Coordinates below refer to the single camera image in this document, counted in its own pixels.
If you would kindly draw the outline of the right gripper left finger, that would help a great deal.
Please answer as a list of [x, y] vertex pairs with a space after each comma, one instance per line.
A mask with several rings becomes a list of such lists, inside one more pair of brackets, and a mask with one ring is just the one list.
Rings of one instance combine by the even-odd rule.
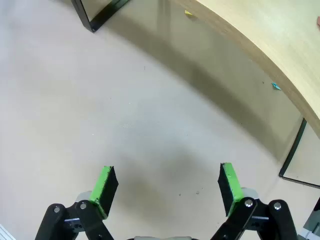
[[36, 234], [37, 240], [75, 240], [84, 232], [89, 240], [112, 240], [103, 223], [109, 216], [119, 183], [113, 166], [104, 166], [92, 191], [65, 207], [48, 206]]

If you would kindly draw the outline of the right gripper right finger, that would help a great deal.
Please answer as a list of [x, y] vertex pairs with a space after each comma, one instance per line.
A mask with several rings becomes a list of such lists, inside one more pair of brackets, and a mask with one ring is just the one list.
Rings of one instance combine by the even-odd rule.
[[282, 199], [263, 203], [253, 189], [241, 187], [233, 165], [220, 164], [218, 185], [226, 221], [213, 240], [239, 240], [254, 231], [261, 240], [296, 240], [298, 234], [288, 204]]

